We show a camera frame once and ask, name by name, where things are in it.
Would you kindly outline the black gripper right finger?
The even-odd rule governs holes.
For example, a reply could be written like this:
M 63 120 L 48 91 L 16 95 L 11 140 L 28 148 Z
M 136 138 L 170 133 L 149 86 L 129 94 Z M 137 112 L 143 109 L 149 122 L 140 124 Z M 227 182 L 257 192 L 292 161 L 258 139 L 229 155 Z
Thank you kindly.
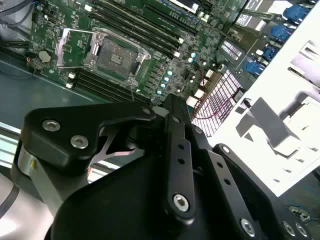
M 310 240 L 302 220 L 224 144 L 210 146 L 184 109 L 186 240 Z

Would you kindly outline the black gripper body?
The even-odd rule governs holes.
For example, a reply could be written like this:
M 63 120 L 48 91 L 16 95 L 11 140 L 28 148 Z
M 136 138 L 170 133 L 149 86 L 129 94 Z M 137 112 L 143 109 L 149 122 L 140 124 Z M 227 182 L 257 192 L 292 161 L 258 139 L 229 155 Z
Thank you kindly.
M 223 153 L 147 151 L 73 193 L 51 226 L 53 240 L 218 240 L 232 236 L 218 188 Z

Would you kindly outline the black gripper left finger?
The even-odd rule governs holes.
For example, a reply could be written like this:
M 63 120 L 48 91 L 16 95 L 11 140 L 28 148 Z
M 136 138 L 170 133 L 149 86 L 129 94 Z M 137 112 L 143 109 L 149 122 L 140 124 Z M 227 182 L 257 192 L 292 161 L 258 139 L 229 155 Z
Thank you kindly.
M 76 191 L 143 157 L 186 150 L 186 102 L 168 95 L 160 107 L 141 102 L 39 108 L 21 134 L 21 171 L 54 219 Z

